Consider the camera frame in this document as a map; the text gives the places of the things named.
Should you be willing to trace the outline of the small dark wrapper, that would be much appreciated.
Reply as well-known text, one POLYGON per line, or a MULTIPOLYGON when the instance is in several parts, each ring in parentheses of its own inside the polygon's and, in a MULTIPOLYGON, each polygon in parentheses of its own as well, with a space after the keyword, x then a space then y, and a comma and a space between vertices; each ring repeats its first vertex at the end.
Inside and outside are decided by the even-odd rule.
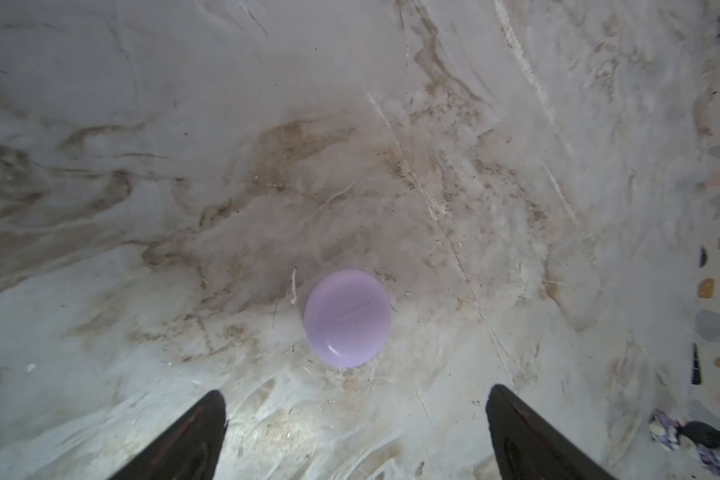
POLYGON ((651 438, 667 451, 681 451, 710 474, 720 477, 720 430, 701 421, 681 423, 661 410, 648 422, 651 438))

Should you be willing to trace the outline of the purple earbud charging case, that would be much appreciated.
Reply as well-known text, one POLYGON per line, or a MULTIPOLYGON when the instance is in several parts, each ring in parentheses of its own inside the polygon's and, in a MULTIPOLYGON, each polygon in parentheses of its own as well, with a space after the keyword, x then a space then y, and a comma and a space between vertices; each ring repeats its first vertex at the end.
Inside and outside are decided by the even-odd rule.
POLYGON ((359 270, 341 270, 311 291, 304 329, 314 352, 337 368, 374 359, 391 332, 392 305, 384 286, 359 270))

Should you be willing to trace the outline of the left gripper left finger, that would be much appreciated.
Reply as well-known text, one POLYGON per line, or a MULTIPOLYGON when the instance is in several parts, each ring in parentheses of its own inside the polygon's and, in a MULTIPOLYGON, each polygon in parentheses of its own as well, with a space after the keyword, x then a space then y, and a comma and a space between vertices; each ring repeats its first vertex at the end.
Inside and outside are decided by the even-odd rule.
POLYGON ((209 391, 111 479, 211 480, 226 430, 225 399, 209 391))

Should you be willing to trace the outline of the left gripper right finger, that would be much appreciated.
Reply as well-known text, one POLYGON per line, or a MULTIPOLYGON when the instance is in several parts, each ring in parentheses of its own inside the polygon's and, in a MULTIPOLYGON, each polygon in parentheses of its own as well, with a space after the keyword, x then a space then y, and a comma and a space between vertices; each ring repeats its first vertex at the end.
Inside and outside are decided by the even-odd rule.
POLYGON ((485 412, 503 479, 613 480, 613 476, 501 384, 485 412))

